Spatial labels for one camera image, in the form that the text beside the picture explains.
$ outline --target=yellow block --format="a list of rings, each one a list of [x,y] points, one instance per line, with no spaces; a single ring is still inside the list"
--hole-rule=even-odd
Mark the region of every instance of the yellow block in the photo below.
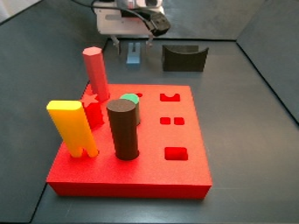
[[[51,119],[67,144],[70,154],[82,157],[83,149],[94,158],[99,154],[90,123],[80,101],[51,101],[47,106]]]

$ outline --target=red base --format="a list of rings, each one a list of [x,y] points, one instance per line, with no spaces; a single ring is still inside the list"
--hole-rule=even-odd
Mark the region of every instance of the red base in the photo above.
[[[104,124],[92,130],[99,155],[74,158],[63,143],[47,183],[63,196],[203,199],[211,188],[211,172],[190,87],[108,85],[108,88],[110,100],[127,93],[142,95],[137,127],[141,155],[132,161],[115,156],[106,101]],[[161,94],[169,97],[179,94],[181,99],[162,101]],[[171,123],[165,124],[162,117],[171,118]]]

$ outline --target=rectangular hole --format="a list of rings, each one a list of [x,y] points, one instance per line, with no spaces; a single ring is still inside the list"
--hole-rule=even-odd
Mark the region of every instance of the rectangular hole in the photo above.
[[[167,96],[166,94],[161,94],[162,102],[179,102],[182,100],[182,96],[175,94],[174,96]]]
[[[189,160],[189,151],[185,147],[165,147],[166,160]]]

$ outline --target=blue object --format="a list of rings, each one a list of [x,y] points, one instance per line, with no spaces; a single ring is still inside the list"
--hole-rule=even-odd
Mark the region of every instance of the blue object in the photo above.
[[[126,63],[128,65],[141,65],[141,43],[128,43]]]

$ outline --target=gray surface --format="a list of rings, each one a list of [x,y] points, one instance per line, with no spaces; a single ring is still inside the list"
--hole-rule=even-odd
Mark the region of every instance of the gray surface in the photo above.
[[[80,52],[106,43],[95,21],[90,9],[51,0],[0,26],[0,222],[34,216],[62,142],[46,106],[80,98]]]
[[[162,38],[237,39],[265,0],[166,0],[173,28]]]
[[[210,48],[203,73],[163,72],[171,44]],[[206,200],[187,200],[63,198],[47,186],[34,222],[299,222],[298,125],[237,43],[155,41],[141,68],[127,68],[126,50],[118,57],[108,42],[111,83],[191,86],[214,187]]]
[[[299,1],[269,0],[238,43],[299,122]]]

